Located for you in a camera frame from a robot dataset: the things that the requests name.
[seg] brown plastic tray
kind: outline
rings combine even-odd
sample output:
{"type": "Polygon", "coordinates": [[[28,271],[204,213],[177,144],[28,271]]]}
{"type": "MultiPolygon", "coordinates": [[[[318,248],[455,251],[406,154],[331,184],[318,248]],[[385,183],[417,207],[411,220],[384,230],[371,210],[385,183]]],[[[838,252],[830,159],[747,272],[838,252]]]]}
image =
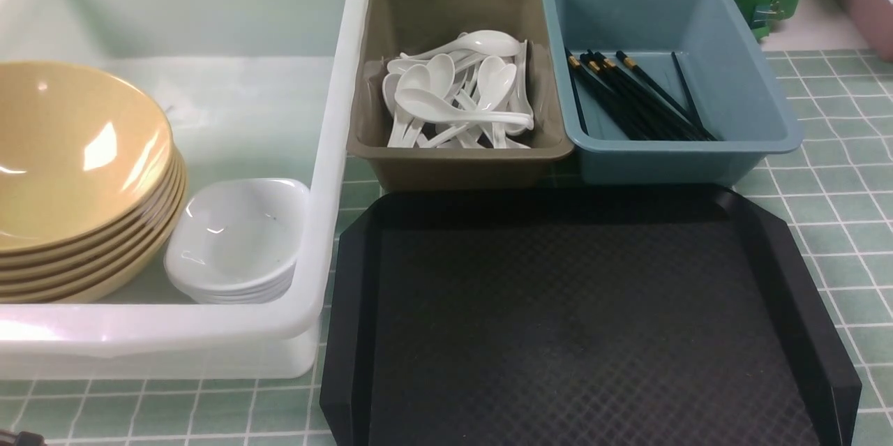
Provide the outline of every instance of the brown plastic tray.
{"type": "Polygon", "coordinates": [[[532,186],[551,163],[573,151],[548,41],[542,0],[370,0],[348,152],[368,160],[387,191],[532,186]],[[418,54],[479,29],[529,41],[527,97],[536,127],[522,142],[530,149],[386,147],[392,125],[382,98],[387,62],[400,52],[418,54]]]}

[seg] black serving tray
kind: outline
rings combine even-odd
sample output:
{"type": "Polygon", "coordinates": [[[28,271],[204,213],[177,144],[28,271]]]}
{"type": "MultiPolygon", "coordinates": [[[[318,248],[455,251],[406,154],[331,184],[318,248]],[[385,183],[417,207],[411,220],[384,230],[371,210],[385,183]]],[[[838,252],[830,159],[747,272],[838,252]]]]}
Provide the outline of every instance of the black serving tray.
{"type": "Polygon", "coordinates": [[[716,186],[386,195],[341,236],[339,446],[839,446],[862,389],[784,221],[716,186]]]}

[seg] translucent storage bin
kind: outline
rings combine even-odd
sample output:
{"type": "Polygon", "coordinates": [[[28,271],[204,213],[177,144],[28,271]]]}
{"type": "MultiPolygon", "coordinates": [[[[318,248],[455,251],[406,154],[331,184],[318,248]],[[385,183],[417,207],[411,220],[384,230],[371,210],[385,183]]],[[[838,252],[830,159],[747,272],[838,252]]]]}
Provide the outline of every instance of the translucent storage bin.
{"type": "Polygon", "coordinates": [[[0,306],[0,375],[291,377],[313,365],[367,3],[0,0],[0,60],[89,64],[147,91],[190,191],[294,178],[312,214],[290,290],[265,305],[195,305],[160,253],[103,304],[0,306]]]}

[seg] stack of yellow bowls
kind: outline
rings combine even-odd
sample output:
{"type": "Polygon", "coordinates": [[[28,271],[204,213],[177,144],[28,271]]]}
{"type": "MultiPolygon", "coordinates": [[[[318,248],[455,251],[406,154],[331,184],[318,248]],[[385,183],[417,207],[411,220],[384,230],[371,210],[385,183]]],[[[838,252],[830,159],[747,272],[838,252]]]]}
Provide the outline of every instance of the stack of yellow bowls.
{"type": "Polygon", "coordinates": [[[187,175],[165,113],[101,70],[0,64],[0,303],[86,303],[146,267],[187,175]]]}

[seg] green tiled surface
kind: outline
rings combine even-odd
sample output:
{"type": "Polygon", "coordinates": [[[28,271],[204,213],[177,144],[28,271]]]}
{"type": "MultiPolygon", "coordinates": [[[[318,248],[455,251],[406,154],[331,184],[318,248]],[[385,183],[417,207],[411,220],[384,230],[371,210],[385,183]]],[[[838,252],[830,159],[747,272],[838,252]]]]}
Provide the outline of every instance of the green tiled surface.
{"type": "MultiPolygon", "coordinates": [[[[806,141],[737,190],[790,223],[857,366],[855,446],[891,446],[893,64],[852,50],[767,55],[806,141]]],[[[543,184],[576,185],[575,172],[572,160],[556,165],[543,184]]],[[[370,166],[348,158],[338,231],[381,194],[370,166]]],[[[79,446],[334,446],[318,403],[325,340],[316,367],[293,380],[0,380],[0,428],[79,446]]]]}

